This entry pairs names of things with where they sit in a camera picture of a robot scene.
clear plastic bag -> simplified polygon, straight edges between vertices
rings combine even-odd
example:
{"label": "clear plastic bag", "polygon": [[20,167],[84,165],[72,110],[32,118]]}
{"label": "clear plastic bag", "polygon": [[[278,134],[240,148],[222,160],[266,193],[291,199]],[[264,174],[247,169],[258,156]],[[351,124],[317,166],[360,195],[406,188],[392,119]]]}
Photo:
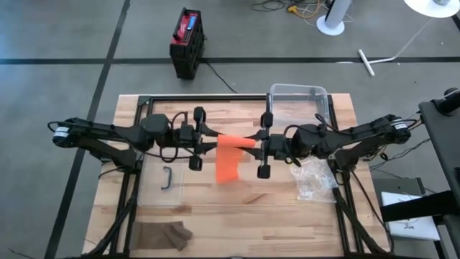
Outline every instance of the clear plastic bag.
{"label": "clear plastic bag", "polygon": [[309,157],[301,163],[302,167],[290,166],[290,172],[297,182],[297,199],[335,203],[332,188],[338,185],[327,161]]}

brown towel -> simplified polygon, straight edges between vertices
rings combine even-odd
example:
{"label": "brown towel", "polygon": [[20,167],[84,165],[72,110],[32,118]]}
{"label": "brown towel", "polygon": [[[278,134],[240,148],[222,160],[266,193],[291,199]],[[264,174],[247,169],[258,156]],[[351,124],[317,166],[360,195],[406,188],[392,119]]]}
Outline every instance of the brown towel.
{"label": "brown towel", "polygon": [[183,227],[183,222],[143,223],[135,222],[130,249],[171,249],[182,250],[192,232]]}

red battery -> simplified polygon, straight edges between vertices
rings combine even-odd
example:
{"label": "red battery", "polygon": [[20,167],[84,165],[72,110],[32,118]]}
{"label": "red battery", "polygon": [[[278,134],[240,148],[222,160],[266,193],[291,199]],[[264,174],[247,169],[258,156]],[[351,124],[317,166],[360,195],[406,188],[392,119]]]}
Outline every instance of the red battery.
{"label": "red battery", "polygon": [[170,56],[178,78],[194,79],[204,51],[201,12],[185,7],[170,43]]}

clear plastic container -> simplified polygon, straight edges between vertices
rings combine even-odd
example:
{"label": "clear plastic container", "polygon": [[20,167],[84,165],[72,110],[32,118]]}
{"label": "clear plastic container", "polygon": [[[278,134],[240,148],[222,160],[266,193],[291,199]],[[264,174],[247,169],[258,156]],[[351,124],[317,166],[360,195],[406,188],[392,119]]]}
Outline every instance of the clear plastic container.
{"label": "clear plastic container", "polygon": [[276,83],[270,88],[273,126],[319,124],[315,114],[329,122],[328,94],[320,86]]}
{"label": "clear plastic container", "polygon": [[184,168],[188,164],[164,163],[146,155],[142,167],[138,205],[175,208],[181,205]]}

gray floor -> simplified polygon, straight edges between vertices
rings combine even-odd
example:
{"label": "gray floor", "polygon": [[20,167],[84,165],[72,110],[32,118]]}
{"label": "gray floor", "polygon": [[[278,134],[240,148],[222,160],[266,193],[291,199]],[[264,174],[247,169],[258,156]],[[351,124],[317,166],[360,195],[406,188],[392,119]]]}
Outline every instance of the gray floor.
{"label": "gray floor", "polygon": [[[335,38],[317,33],[284,10],[260,13],[250,0],[132,0],[117,58],[166,58],[183,6],[203,12],[206,57],[356,57],[392,55],[425,17],[402,1],[355,0],[356,21]],[[0,0],[0,58],[103,58],[122,0]],[[452,19],[435,19],[404,56],[460,56],[460,33]],[[460,63],[375,65],[370,78],[362,64],[231,64],[214,68],[240,93],[264,93],[274,83],[322,86],[351,93],[358,121],[389,113],[407,116],[420,101],[458,87]],[[55,147],[46,123],[86,117],[102,65],[0,66],[0,258],[20,258],[10,247],[42,258],[68,179],[75,150]],[[113,65],[96,119],[111,122],[119,94],[228,93],[201,65],[194,81],[175,77],[171,65]],[[428,137],[422,128],[394,154]],[[430,143],[381,168],[400,177],[423,179],[433,191],[449,188]],[[59,247],[60,257],[78,255],[96,192],[100,164],[85,157]],[[392,178],[375,172],[375,178]],[[435,256],[425,242],[397,241],[397,254]]]}

